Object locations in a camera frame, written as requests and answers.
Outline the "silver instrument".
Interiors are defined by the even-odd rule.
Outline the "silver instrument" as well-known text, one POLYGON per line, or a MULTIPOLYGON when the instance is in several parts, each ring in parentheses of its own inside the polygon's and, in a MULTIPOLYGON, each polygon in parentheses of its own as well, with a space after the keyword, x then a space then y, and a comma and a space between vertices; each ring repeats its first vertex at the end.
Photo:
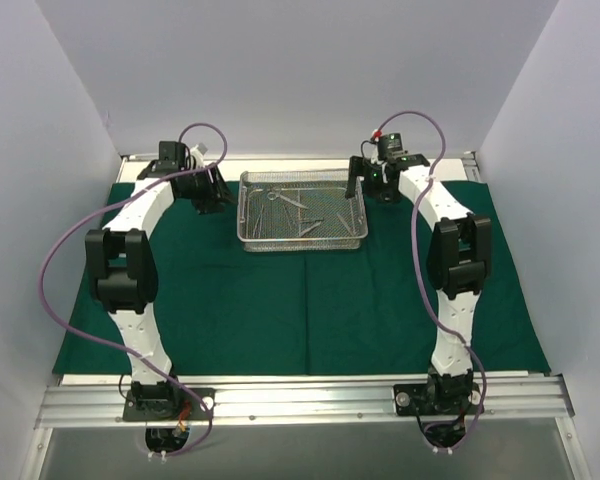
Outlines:
POLYGON ((344 217, 340 214, 336 214, 337 219, 339 220, 339 222, 343 225, 343 227, 346 229, 346 231, 348 232, 349 236, 353 237, 355 235, 354 230, 352 229, 351 225, 344 219, 344 217))

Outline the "metal mesh instrument tray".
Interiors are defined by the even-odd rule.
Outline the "metal mesh instrument tray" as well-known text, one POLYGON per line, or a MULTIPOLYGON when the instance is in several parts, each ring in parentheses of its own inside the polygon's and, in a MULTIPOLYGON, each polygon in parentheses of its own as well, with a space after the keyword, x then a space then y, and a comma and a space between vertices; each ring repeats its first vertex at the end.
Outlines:
POLYGON ((358 179, 356 195, 346 199, 347 177, 346 169, 243 172, 238 189, 237 237, 244 250, 270 253, 359 248, 368 235, 362 185, 358 179), (281 200, 268 200, 266 193, 271 189, 280 189, 307 209, 281 200), (252 229, 261 206, 264 206, 261 237, 254 239, 252 229), (303 219, 323 218, 324 222, 304 238, 297 238, 290 228, 286 210, 303 219), (351 225, 353 237, 336 214, 351 225))

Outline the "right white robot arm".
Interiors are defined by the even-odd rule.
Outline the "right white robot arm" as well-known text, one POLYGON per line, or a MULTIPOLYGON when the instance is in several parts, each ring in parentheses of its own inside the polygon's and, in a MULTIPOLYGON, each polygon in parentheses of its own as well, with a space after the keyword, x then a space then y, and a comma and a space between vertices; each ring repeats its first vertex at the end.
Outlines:
POLYGON ((436 325, 436 343, 431 357, 424 400, 435 412, 444 413, 460 397, 474 392, 471 337, 474 312, 491 274, 492 224, 462 205, 435 178, 421 155, 404 155, 374 163, 361 156, 349 159, 345 196, 357 186, 384 203, 405 198, 413 202, 411 245, 416 281, 424 294, 419 263, 417 220, 423 218, 431 230, 426 271, 437 294, 437 307, 425 300, 425 309, 436 325))

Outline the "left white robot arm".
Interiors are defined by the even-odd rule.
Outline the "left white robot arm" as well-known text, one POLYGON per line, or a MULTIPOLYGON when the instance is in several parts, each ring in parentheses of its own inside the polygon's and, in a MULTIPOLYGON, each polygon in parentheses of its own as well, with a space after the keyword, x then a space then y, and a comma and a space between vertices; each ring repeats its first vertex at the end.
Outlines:
POLYGON ((164 378, 173 364, 162 344, 154 312, 159 279, 150 237, 163 214, 178 199, 201 214, 219 213, 234 197, 218 168, 158 179, 182 170, 173 162, 153 161, 134 183, 134 199, 112 220, 85 237, 86 267, 93 298, 121 332, 129 350, 131 385, 127 401, 135 414, 170 419, 180 413, 184 392, 164 378))

